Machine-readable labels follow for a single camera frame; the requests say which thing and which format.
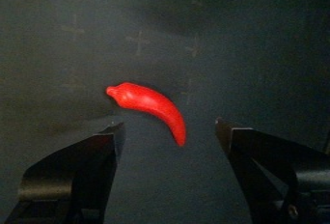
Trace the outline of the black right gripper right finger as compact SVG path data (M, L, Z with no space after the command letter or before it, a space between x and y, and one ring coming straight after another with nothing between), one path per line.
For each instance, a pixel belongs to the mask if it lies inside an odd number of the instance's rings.
M215 120L253 224L330 224L330 155Z

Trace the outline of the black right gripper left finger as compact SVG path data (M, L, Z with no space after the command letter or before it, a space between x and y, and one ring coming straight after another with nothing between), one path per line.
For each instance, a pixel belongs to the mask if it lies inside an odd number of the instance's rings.
M24 172L4 224L104 224L126 126L108 126Z

